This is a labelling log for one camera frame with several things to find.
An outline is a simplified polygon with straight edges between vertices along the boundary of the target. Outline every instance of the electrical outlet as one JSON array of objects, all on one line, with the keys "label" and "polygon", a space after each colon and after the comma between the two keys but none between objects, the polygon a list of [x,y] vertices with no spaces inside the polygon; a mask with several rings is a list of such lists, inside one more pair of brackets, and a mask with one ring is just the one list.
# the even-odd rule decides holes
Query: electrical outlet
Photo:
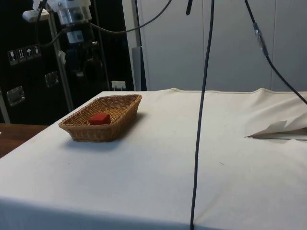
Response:
[{"label": "electrical outlet", "polygon": [[112,81],[112,88],[114,90],[125,90],[126,89],[126,82],[125,81]]}]

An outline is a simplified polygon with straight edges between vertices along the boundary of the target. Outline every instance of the white wall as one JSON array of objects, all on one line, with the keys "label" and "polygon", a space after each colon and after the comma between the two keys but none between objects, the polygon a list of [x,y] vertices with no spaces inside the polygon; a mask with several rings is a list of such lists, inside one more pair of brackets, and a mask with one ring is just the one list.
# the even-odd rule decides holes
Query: white wall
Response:
[{"label": "white wall", "polygon": [[[277,0],[273,62],[294,88],[307,91],[306,0]],[[275,73],[272,89],[288,91]]]},{"label": "white wall", "polygon": [[[158,14],[168,0],[138,0],[140,23]],[[200,90],[211,0],[174,0],[164,14],[141,30],[149,90]],[[249,0],[274,64],[296,88],[307,90],[304,60],[306,0]],[[266,62],[243,0],[216,0],[209,63],[209,90],[288,90]]]}]

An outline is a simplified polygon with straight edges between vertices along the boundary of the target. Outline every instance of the wooden table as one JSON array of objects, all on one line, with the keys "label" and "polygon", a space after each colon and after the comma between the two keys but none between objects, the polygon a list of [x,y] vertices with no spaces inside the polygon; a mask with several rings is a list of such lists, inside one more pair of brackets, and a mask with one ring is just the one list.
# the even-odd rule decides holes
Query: wooden table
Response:
[{"label": "wooden table", "polygon": [[0,158],[24,144],[47,126],[0,124]]}]

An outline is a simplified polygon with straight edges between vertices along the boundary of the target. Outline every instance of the wire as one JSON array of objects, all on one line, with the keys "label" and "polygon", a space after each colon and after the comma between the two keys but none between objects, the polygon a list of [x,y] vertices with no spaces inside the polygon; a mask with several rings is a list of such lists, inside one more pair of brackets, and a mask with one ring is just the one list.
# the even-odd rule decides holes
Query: wire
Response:
[{"label": "wire", "polygon": [[67,31],[69,31],[69,28],[65,28],[65,29],[61,30],[61,31],[57,34],[57,36],[56,36],[51,42],[49,42],[49,43],[47,43],[47,44],[40,44],[39,39],[38,39],[38,27],[39,27],[40,18],[41,18],[42,13],[43,13],[43,9],[46,7],[47,1],[48,1],[48,0],[42,0],[41,3],[40,3],[40,5],[39,5],[40,10],[39,10],[39,13],[38,13],[38,16],[37,16],[37,19],[36,19],[35,31],[34,31],[34,33],[35,33],[35,42],[36,42],[40,47],[43,47],[43,48],[53,45],[53,44],[55,43],[55,41],[56,41],[61,35],[63,35],[63,34],[64,34],[65,32],[67,32]]},{"label": "wire", "polygon": [[248,0],[244,0],[245,1],[245,4],[246,4],[246,7],[248,9],[248,12],[249,12],[249,15],[250,15],[250,18],[253,22],[253,26],[254,26],[254,29],[255,29],[255,32],[256,34],[258,35],[258,40],[260,42],[260,46],[261,46],[261,49],[269,63],[269,65],[271,66],[271,68],[274,70],[274,72],[277,74],[277,76],[280,78],[280,80],[282,80],[282,82],[290,89],[292,90],[306,105],[307,105],[307,101],[306,99],[295,89],[293,88],[289,82],[287,82],[287,80],[280,74],[280,72],[277,70],[277,68],[273,65],[270,57],[269,57],[269,52],[266,48],[266,45],[265,45],[265,42],[264,42],[264,38],[262,37],[262,34],[260,32],[260,29],[258,28],[258,25],[254,19],[254,15],[250,9],[250,6],[249,6],[249,3],[248,3]]},{"label": "wire", "polygon": [[191,220],[190,220],[191,230],[194,230],[194,212],[195,212],[197,179],[198,179],[198,155],[199,155],[200,139],[201,139],[201,120],[202,120],[202,111],[203,111],[203,104],[205,98],[206,83],[207,83],[209,56],[210,56],[212,33],[213,33],[213,20],[214,20],[214,0],[211,0],[209,39],[208,39],[206,60],[204,66],[204,76],[203,76],[203,83],[201,90],[201,105],[200,105],[199,118],[198,118],[197,139],[196,139],[196,149],[195,149],[194,187],[193,187],[193,198],[192,198]]},{"label": "wire", "polygon": [[121,34],[126,34],[128,32],[131,32],[131,31],[135,31],[135,30],[139,30],[141,28],[143,28],[144,26],[148,25],[149,23],[152,23],[153,21],[155,21],[158,17],[161,16],[161,14],[164,13],[164,11],[168,8],[169,4],[171,4],[172,0],[169,0],[168,3],[166,4],[166,6],[164,6],[164,8],[160,11],[160,13],[158,13],[157,16],[155,16],[154,18],[152,18],[150,21],[146,22],[145,24],[143,25],[140,25],[136,28],[133,28],[133,29],[130,29],[130,30],[125,30],[125,31],[110,31],[110,30],[107,30],[107,29],[104,29],[104,28],[101,28],[100,26],[97,26],[93,23],[91,23],[92,27],[98,29],[98,30],[101,30],[102,32],[105,32],[105,33],[108,33],[108,34],[113,34],[113,35],[121,35]]},{"label": "wire", "polygon": [[53,43],[55,43],[55,41],[60,37],[62,36],[65,32],[68,32],[70,29],[69,28],[65,28],[63,30],[61,30],[57,36],[55,36],[55,38],[53,38],[53,40],[47,44],[39,44],[41,47],[45,48],[45,47],[48,47],[48,46],[51,46]]},{"label": "wire", "polygon": [[283,83],[285,83],[286,86],[288,86],[288,88],[290,90],[292,90],[305,104],[307,104],[306,99],[298,92],[296,91],[287,81],[285,78],[282,77],[282,75],[279,73],[279,71],[276,69],[276,67],[273,65],[271,59],[269,58],[268,55],[265,56],[267,58],[267,61],[269,63],[269,65],[272,67],[272,69],[274,70],[274,72],[277,74],[277,76],[280,78],[280,80],[283,81]]},{"label": "wire", "polygon": [[189,0],[186,15],[190,15],[192,10],[193,0]]},{"label": "wire", "polygon": [[248,1],[247,1],[247,0],[244,0],[244,1],[245,1],[245,4],[246,4],[246,7],[247,7],[247,9],[248,9],[248,12],[249,12],[250,18],[251,18],[251,20],[252,20],[253,24],[255,24],[255,23],[256,23],[256,21],[255,21],[255,18],[254,18],[253,12],[252,12],[252,11],[251,11],[251,9],[250,9],[249,3],[248,3]]}]

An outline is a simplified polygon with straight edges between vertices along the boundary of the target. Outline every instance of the red block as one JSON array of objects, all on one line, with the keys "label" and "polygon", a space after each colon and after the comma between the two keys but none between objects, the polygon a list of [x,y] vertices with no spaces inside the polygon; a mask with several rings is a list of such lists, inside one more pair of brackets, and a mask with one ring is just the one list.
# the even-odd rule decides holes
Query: red block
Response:
[{"label": "red block", "polygon": [[111,123],[111,117],[109,114],[94,114],[90,120],[90,125],[107,125]]}]

